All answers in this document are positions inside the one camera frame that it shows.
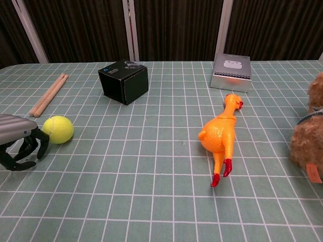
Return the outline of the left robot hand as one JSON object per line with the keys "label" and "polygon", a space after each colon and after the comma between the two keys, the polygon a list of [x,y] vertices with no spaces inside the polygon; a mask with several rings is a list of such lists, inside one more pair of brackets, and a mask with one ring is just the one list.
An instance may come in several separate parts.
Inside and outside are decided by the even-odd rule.
{"label": "left robot hand", "polygon": [[[23,139],[23,144],[18,154],[10,156],[7,148],[20,139]],[[34,161],[18,161],[30,155],[38,145],[37,159],[41,159],[48,148],[49,135],[39,129],[36,122],[16,115],[1,114],[1,165],[10,171],[24,171],[35,166]]]}

